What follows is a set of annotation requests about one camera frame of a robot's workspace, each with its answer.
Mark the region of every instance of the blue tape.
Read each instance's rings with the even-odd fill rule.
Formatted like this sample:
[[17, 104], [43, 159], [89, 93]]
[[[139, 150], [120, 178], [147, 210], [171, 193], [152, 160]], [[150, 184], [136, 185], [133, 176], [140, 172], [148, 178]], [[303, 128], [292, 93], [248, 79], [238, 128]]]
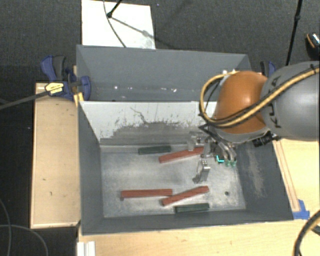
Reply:
[[306, 210], [304, 201], [298, 199], [300, 211], [293, 212], [293, 219], [295, 220], [308, 220], [310, 218], [310, 211]]

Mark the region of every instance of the dark green block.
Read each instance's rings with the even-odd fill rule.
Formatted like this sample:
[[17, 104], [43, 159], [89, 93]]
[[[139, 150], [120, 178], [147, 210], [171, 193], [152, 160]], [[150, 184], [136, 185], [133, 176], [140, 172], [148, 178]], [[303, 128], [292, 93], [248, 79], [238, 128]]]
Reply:
[[148, 146], [148, 147], [140, 147], [138, 149], [139, 155], [148, 155], [148, 154], [157, 154], [157, 153], [167, 153], [171, 152], [171, 146]]
[[201, 212], [209, 210], [208, 203], [195, 203], [195, 204], [186, 204], [186, 205], [179, 205], [174, 207], [174, 212], [176, 214], [180, 213], [190, 213], [190, 212]]

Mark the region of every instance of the yellow cable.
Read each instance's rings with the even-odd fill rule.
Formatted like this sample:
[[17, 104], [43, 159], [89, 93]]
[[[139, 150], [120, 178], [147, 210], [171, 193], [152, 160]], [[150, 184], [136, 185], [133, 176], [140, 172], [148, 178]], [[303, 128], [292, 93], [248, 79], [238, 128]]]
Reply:
[[294, 77], [293, 79], [289, 80], [288, 82], [284, 83], [281, 87], [279, 87], [274, 93], [272, 93], [269, 97], [267, 97], [266, 99], [264, 99], [263, 101], [261, 101], [258, 105], [256, 105], [253, 109], [251, 109], [250, 111], [248, 111], [247, 113], [241, 115], [240, 117], [236, 118], [235, 120], [226, 122], [226, 123], [219, 123], [221, 122], [223, 119], [212, 119], [210, 118], [207, 113], [205, 113], [205, 109], [204, 109], [204, 92], [206, 90], [206, 88], [209, 86], [209, 84], [211, 84], [213, 81], [220, 79], [221, 77], [224, 77], [228, 74], [232, 74], [228, 73], [228, 74], [221, 74], [221, 75], [216, 75], [214, 77], [212, 77], [211, 79], [209, 79], [203, 86], [202, 91], [201, 91], [201, 95], [200, 95], [200, 110], [203, 114], [203, 117], [210, 123], [212, 124], [216, 124], [217, 127], [219, 128], [225, 128], [228, 126], [232, 126], [232, 125], [236, 125], [240, 122], [242, 122], [243, 120], [248, 119], [248, 117], [254, 115], [255, 113], [257, 113], [258, 111], [260, 111], [263, 107], [265, 107], [267, 104], [269, 104], [271, 101], [273, 101], [279, 94], [281, 94], [283, 91], [285, 91], [286, 89], [288, 89], [290, 86], [294, 85], [295, 83], [302, 81], [308, 77], [311, 77], [312, 75], [315, 75], [316, 73], [319, 73], [319, 68], [315, 68], [314, 70], [310, 70], [306, 73], [303, 73], [301, 75], [298, 75], [296, 77]]
[[209, 85], [214, 82], [215, 80], [218, 80], [218, 79], [221, 79], [221, 78], [224, 78], [225, 76], [228, 76], [228, 75], [233, 75], [235, 73], [238, 73], [238, 71], [232, 71], [232, 72], [229, 72], [229, 73], [225, 73], [225, 74], [218, 74], [212, 78], [210, 78], [205, 84], [204, 86], [202, 87], [202, 90], [201, 90], [201, 93], [200, 93], [200, 111], [201, 113], [203, 114], [203, 117], [210, 122], [210, 120], [213, 120], [211, 119], [206, 111], [205, 111], [205, 106], [204, 106], [204, 97], [205, 97], [205, 92], [207, 90], [207, 88], [209, 87]]

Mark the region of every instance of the wooden board edge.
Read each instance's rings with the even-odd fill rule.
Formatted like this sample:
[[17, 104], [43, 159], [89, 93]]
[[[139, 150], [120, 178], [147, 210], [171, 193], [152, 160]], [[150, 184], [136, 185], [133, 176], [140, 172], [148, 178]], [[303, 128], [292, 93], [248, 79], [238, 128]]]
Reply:
[[292, 212], [294, 213], [300, 212], [301, 208], [300, 208], [299, 200], [298, 200], [297, 193], [290, 175], [288, 163], [286, 160], [286, 156], [285, 156], [281, 141], [273, 141], [273, 147], [275, 149], [274, 151], [279, 163], [283, 183], [288, 195]]

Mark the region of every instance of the white paper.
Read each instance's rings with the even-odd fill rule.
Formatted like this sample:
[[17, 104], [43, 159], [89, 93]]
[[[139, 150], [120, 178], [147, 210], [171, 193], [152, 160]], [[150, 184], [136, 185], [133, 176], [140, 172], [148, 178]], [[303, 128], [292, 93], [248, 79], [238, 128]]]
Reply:
[[[102, 1], [82, 0], [82, 44], [123, 47], [107, 21], [103, 4]], [[106, 12], [115, 4], [105, 2]], [[109, 20], [126, 47], [156, 48], [150, 6], [121, 3]]]

